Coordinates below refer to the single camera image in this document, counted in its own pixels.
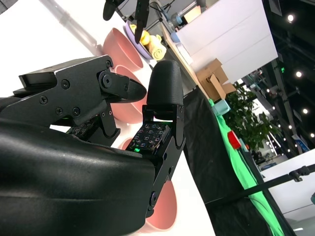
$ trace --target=cardboard box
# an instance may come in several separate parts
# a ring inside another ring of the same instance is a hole
[[[213,101],[223,100],[228,93],[236,91],[233,84],[224,84],[228,78],[221,65],[222,63],[215,59],[196,73],[201,86]]]

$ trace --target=robotic hand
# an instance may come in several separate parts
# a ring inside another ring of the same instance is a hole
[[[116,8],[122,3],[124,0],[106,0],[104,11],[103,11],[103,19],[109,21]],[[147,26],[147,21],[149,17],[149,0],[138,0],[137,7],[135,12],[135,19],[137,20],[137,28],[134,34],[134,39],[136,43],[140,42],[143,28]]]
[[[62,63],[20,76],[24,88],[0,98],[2,235],[127,235],[154,213],[185,145],[180,69],[154,67],[143,126],[118,150],[110,103],[146,90],[112,65],[107,55]]]

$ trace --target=purple plate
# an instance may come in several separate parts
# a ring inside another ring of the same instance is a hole
[[[153,57],[151,56],[151,54],[149,53],[149,51],[145,48],[145,46],[142,45],[142,43],[136,44],[135,40],[134,40],[134,34],[130,28],[130,21],[126,22],[126,26],[125,26],[125,31],[126,34],[129,38],[129,40],[132,42],[132,44],[135,46],[135,48],[138,50],[138,52],[145,58],[145,59],[149,59],[149,60],[153,60]]]

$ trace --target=green leaves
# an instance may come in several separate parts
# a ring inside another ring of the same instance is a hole
[[[238,83],[234,86],[237,90],[228,94],[225,99],[231,107],[231,111],[223,115],[225,122],[251,149],[263,148],[262,142],[269,132],[275,133],[279,130],[269,121],[266,114],[259,114],[258,119],[252,112],[254,93],[245,91]]]

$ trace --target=pink bowl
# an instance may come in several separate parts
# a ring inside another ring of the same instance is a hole
[[[109,55],[116,65],[134,72],[143,68],[142,60],[133,44],[118,29],[112,28],[103,45],[104,55]]]
[[[126,139],[126,140],[123,142],[123,145],[122,145],[121,150],[126,150],[126,148],[128,147],[128,145],[130,144],[131,140],[132,140],[132,138]]]
[[[126,75],[129,78],[140,83],[138,78],[130,70],[128,70],[126,67],[122,65],[116,66],[113,72],[120,75]],[[147,95],[145,95],[145,97],[140,101],[133,103],[112,103],[111,107],[114,117],[117,118],[118,120],[121,120],[129,124],[137,124],[141,123],[143,120],[142,105],[146,104]]]
[[[166,181],[154,207],[154,213],[146,219],[140,233],[170,230],[176,220],[177,201],[172,181]]]

